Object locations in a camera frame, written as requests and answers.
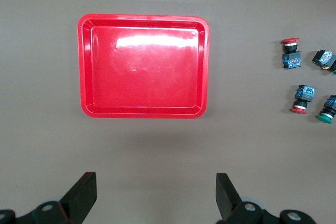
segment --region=red tray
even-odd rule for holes
[[[81,106],[95,118],[186,118],[206,109],[209,25],[199,17],[86,14]]]

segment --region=green base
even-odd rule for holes
[[[318,115],[317,118],[324,123],[332,123],[332,119],[326,115]]]

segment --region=red base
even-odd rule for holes
[[[304,109],[292,108],[292,111],[296,113],[307,114]]]

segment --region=gray background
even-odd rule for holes
[[[211,26],[208,108],[197,120],[93,119],[80,107],[76,25],[86,13],[190,15]],[[274,215],[336,217],[336,123],[315,116],[336,76],[336,0],[0,0],[0,209],[23,215],[96,171],[85,223],[215,223],[216,172]],[[300,37],[285,70],[281,40]],[[296,86],[318,88],[291,113]]]

